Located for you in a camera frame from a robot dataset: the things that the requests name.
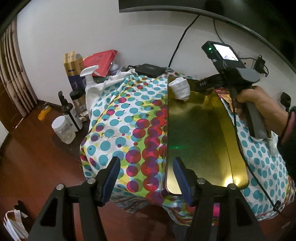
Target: black power bank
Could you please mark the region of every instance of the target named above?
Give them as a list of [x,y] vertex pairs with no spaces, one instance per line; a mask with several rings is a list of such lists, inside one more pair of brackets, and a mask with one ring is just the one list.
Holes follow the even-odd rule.
[[135,68],[135,71],[138,75],[146,75],[150,78],[157,78],[162,75],[165,68],[161,68],[151,64],[142,64]]

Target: glass jar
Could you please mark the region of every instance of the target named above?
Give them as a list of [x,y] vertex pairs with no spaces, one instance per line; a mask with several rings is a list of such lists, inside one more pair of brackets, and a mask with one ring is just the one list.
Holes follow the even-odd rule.
[[88,112],[86,108],[85,93],[82,91],[71,91],[70,97],[75,106],[76,112],[79,117],[88,117]]
[[70,144],[76,136],[75,131],[63,115],[52,122],[52,128],[56,135],[66,144]]

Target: metal screw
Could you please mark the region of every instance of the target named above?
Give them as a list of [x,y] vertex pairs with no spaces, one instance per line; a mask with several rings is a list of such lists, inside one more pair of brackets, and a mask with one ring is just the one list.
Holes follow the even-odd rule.
[[199,178],[199,179],[197,180],[197,183],[198,183],[198,184],[205,184],[205,182],[206,182],[206,180],[203,179],[203,178]]
[[64,185],[63,184],[59,184],[56,187],[57,190],[62,190],[63,188],[64,188]]
[[95,182],[96,182],[96,180],[94,178],[90,178],[90,179],[87,180],[88,184],[93,184]]
[[234,183],[230,183],[230,184],[228,185],[228,187],[229,187],[230,189],[232,189],[232,190],[235,190],[235,189],[237,188],[237,186],[236,186]]

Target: white wall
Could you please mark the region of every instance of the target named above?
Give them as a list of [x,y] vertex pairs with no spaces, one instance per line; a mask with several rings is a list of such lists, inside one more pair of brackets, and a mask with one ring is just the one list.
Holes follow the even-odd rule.
[[[21,57],[39,99],[59,104],[57,93],[71,91],[63,55],[75,50],[82,56],[116,49],[117,62],[167,66],[194,14],[180,12],[119,13],[118,0],[32,0],[18,15],[17,34]],[[243,55],[262,55],[269,69],[263,86],[274,98],[282,91],[296,104],[296,75],[268,47],[252,36],[216,22],[225,43]],[[217,71],[201,50],[207,41],[219,41],[213,21],[201,16],[188,30],[172,68],[195,78]]]
[[0,146],[3,144],[7,134],[8,134],[8,131],[6,130],[6,128],[3,126],[2,122],[0,121]]

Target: gold metal sheet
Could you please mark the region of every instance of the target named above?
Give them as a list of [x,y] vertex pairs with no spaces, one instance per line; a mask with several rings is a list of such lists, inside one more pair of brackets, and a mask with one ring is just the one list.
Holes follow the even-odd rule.
[[180,195],[173,173],[172,161],[182,158],[185,166],[198,177],[213,185],[235,183],[243,189],[248,186],[245,163],[236,143],[231,119],[214,91],[205,96],[194,91],[196,80],[190,85],[188,101],[176,100],[168,89],[168,152],[166,157],[165,187],[172,195]]

